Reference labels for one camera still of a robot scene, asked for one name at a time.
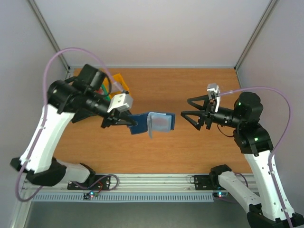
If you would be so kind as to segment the blue card holder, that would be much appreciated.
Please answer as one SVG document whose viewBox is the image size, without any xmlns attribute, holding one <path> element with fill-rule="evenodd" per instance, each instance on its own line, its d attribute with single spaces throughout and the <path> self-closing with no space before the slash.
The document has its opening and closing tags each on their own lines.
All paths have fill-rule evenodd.
<svg viewBox="0 0 304 228">
<path fill-rule="evenodd" d="M 152 138 L 153 132 L 168 133 L 175 128 L 174 113 L 146 112 L 132 114 L 130 117 L 135 121 L 135 125 L 128 125 L 132 135 L 148 133 Z"/>
</svg>

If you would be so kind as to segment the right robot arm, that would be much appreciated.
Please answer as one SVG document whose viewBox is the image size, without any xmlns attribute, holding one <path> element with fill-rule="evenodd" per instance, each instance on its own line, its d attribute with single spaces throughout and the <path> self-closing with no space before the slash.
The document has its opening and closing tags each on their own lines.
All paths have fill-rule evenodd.
<svg viewBox="0 0 304 228">
<path fill-rule="evenodd" d="M 254 175 L 258 194 L 238 180 L 227 165 L 210 170 L 210 184 L 224 188 L 242 206 L 252 228 L 295 228 L 303 225 L 303 215 L 294 211 L 278 177 L 274 147 L 269 133 L 259 123 L 263 105 L 252 92 L 239 95 L 233 109 L 219 106 L 214 92 L 189 98 L 188 104 L 196 111 L 183 111 L 181 116 L 197 130 L 212 124 L 234 129 L 233 138 Z"/>
</svg>

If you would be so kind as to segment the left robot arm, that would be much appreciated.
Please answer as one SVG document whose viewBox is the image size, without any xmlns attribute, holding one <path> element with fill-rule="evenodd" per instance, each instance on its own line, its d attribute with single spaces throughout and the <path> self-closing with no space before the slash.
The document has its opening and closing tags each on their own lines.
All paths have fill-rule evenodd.
<svg viewBox="0 0 304 228">
<path fill-rule="evenodd" d="M 95 185 L 96 174 L 89 166 L 57 160 L 54 151 L 74 116 L 87 111 L 103 118 L 101 127 L 135 125 L 128 111 L 133 104 L 130 93 L 123 91 L 107 100 L 98 93 L 108 75 L 86 64 L 78 76 L 53 82 L 47 91 L 47 105 L 26 151 L 10 162 L 26 174 L 26 179 L 38 186 L 52 187 L 61 181 L 74 181 L 83 189 Z"/>
</svg>

